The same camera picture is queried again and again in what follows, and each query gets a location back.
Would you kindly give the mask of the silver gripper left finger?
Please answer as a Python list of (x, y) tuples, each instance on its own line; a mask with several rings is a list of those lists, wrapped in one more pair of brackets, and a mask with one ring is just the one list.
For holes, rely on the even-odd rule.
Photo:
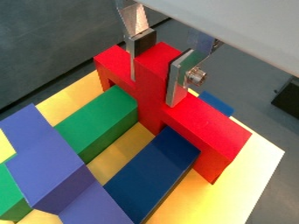
[(130, 80), (136, 80), (134, 58), (156, 43), (156, 31), (149, 27), (144, 6), (133, 0), (114, 0), (124, 27), (125, 50), (129, 53)]

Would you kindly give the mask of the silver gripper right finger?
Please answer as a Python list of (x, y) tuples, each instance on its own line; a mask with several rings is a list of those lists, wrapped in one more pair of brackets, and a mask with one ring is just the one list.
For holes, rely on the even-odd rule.
[(200, 86), (206, 79), (201, 62), (210, 56), (220, 41), (201, 31), (189, 29), (189, 48), (169, 62), (165, 104), (173, 108), (184, 99), (189, 85)]

